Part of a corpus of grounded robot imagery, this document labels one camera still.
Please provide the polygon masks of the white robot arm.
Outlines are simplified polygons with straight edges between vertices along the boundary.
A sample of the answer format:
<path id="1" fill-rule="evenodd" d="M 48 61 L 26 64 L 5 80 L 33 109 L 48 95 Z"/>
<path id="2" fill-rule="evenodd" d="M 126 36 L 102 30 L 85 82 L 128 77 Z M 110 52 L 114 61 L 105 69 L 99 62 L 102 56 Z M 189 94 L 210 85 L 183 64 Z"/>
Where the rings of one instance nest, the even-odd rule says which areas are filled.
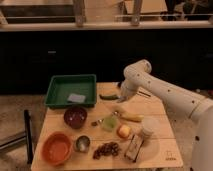
<path id="1" fill-rule="evenodd" d="M 124 68 L 120 101 L 128 101 L 140 87 L 163 102 L 183 111 L 197 123 L 192 150 L 193 171 L 213 171 L 213 99 L 163 81 L 151 75 L 152 66 L 143 59 Z"/>

